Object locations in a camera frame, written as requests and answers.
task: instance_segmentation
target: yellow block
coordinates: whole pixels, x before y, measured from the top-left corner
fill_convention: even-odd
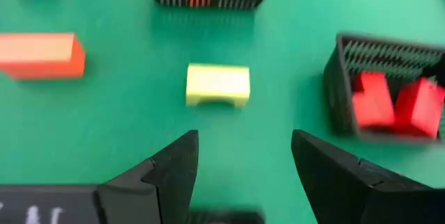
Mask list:
[[[187,71],[187,106],[226,101],[245,106],[250,96],[248,67],[191,63]]]

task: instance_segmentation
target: red block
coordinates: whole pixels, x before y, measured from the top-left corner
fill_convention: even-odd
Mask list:
[[[385,74],[361,73],[354,82],[353,105],[360,127],[392,127],[395,113]]]
[[[73,33],[0,34],[0,70],[14,79],[78,78],[84,67]]]
[[[436,138],[445,91],[422,78],[400,91],[396,102],[396,131]]]

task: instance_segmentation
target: yellow-green block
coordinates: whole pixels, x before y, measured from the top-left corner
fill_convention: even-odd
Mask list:
[[[245,106],[250,96],[248,67],[191,63],[187,71],[187,106],[224,101]]]

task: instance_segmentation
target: black device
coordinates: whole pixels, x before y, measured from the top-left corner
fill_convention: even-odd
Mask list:
[[[445,189],[429,186],[294,130],[292,153],[319,224],[443,224]]]
[[[256,213],[239,222],[244,213],[190,211],[197,163],[193,130],[100,185],[1,185],[0,224],[264,223]]]

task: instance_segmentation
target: green table surface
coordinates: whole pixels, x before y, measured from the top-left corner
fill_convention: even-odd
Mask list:
[[[154,0],[0,0],[0,32],[67,31],[88,52],[83,79],[0,76],[0,183],[104,182],[198,129],[192,206],[258,207],[268,223],[316,223],[290,149],[292,130],[305,129],[445,186],[444,147],[337,138],[321,90],[337,32],[445,45],[445,0],[265,0],[254,13]],[[248,105],[185,107],[189,63],[248,65]]]

